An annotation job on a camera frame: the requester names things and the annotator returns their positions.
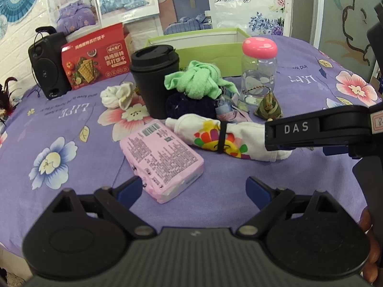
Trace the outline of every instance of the red box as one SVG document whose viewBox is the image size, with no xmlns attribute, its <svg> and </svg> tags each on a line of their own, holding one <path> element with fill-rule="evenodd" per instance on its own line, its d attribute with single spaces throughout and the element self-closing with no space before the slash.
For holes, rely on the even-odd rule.
<svg viewBox="0 0 383 287">
<path fill-rule="evenodd" d="M 61 49 L 61 59 L 72 89 L 129 72 L 130 59 L 122 24 L 67 43 Z"/>
</svg>

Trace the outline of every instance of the white cloth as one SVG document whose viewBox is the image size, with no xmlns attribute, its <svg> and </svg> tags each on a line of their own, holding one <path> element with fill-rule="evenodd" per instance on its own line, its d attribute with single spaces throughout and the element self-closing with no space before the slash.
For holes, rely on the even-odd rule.
<svg viewBox="0 0 383 287">
<path fill-rule="evenodd" d="M 135 85 L 132 82 L 125 82 L 117 86 L 108 86 L 100 93 L 102 104 L 108 109 L 120 107 L 123 110 L 129 108 Z"/>
<path fill-rule="evenodd" d="M 166 119 L 166 126 L 185 143 L 216 151 L 221 122 L 196 114 L 185 114 L 179 119 Z M 265 126 L 254 122 L 229 123 L 226 129 L 225 153 L 242 159 L 275 162 L 287 159 L 291 151 L 267 151 Z"/>
</svg>

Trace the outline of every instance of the speaker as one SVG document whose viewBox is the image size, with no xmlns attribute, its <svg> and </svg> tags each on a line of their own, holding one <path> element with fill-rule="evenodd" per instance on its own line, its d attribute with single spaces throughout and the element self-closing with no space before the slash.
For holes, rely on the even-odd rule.
<svg viewBox="0 0 383 287">
<path fill-rule="evenodd" d="M 28 48 L 29 59 L 44 95 L 53 99 L 72 89 L 61 63 L 61 47 L 67 40 L 63 32 L 56 32 L 51 26 L 36 28 L 36 32 L 49 35 Z"/>
</svg>

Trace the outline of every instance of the pink polka dot lid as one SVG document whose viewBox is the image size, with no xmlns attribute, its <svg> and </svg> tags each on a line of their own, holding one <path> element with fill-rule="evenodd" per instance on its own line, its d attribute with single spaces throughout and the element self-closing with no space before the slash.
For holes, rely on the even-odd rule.
<svg viewBox="0 0 383 287">
<path fill-rule="evenodd" d="M 242 51 L 249 57 L 271 59 L 276 57 L 278 47 L 273 40 L 262 37 L 251 37 L 244 40 Z"/>
</svg>

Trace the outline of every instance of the sticker with red border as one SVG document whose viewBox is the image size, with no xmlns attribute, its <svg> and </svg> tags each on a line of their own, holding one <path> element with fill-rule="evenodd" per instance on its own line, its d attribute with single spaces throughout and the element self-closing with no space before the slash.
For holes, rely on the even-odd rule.
<svg viewBox="0 0 383 287">
<path fill-rule="evenodd" d="M 383 133 L 383 110 L 371 114 L 371 129 L 373 134 Z"/>
</svg>

